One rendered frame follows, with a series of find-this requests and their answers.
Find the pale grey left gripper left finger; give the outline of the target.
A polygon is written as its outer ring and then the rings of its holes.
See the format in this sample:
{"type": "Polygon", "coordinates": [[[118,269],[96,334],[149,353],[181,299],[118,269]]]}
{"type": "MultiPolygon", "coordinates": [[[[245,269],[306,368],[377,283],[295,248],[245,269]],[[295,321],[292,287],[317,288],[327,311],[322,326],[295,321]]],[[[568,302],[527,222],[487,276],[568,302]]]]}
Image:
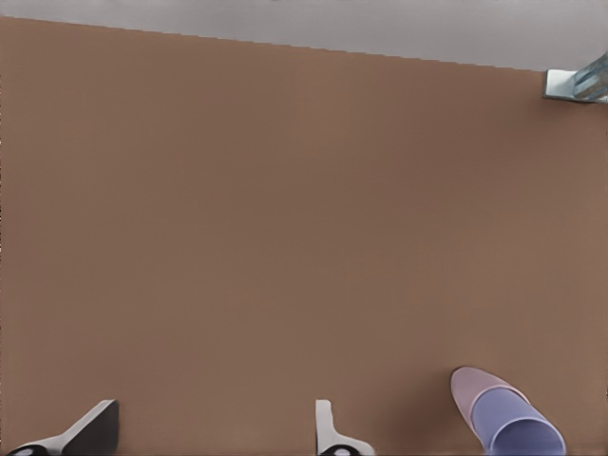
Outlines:
{"type": "Polygon", "coordinates": [[[105,399],[64,432],[22,444],[5,456],[115,456],[119,434],[119,401],[105,399]]]}

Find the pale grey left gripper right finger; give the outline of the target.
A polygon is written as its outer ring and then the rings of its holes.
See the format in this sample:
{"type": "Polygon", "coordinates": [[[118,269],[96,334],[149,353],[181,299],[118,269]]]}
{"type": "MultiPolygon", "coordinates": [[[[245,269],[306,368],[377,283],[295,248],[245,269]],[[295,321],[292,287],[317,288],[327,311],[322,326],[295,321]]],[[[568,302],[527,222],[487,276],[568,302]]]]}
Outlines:
{"type": "Polygon", "coordinates": [[[375,456],[367,442],[341,434],[334,425],[332,402],[315,400],[315,456],[375,456]]]}

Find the pink cup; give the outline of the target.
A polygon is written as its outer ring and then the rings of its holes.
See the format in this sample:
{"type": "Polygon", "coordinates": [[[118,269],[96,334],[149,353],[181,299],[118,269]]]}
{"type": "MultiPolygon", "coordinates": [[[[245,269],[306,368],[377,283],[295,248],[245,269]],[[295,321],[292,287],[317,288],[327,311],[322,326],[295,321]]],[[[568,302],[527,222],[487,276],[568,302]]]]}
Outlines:
{"type": "Polygon", "coordinates": [[[450,390],[453,400],[467,426],[480,441],[484,450],[487,450],[488,444],[473,424],[473,408],[484,393],[494,389],[509,390],[527,405],[530,404],[528,398],[520,390],[485,370],[461,366],[455,369],[450,376],[450,390]]]}

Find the purple cup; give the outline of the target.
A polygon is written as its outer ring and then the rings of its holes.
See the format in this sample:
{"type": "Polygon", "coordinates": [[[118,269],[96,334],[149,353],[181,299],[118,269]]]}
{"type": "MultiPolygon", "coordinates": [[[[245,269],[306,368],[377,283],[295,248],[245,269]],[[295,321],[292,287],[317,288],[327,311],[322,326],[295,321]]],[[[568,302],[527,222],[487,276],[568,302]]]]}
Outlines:
{"type": "Polygon", "coordinates": [[[558,429],[511,389],[484,392],[471,421],[487,456],[565,456],[558,429]]]}

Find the silver frame post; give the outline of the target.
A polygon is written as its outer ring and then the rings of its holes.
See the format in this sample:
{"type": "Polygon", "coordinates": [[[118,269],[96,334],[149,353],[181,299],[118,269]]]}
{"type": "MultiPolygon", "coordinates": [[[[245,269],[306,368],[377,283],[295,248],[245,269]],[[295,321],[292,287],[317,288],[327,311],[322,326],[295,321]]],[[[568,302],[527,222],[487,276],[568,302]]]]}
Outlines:
{"type": "Polygon", "coordinates": [[[548,69],[543,98],[608,105],[608,51],[577,70],[548,69]]]}

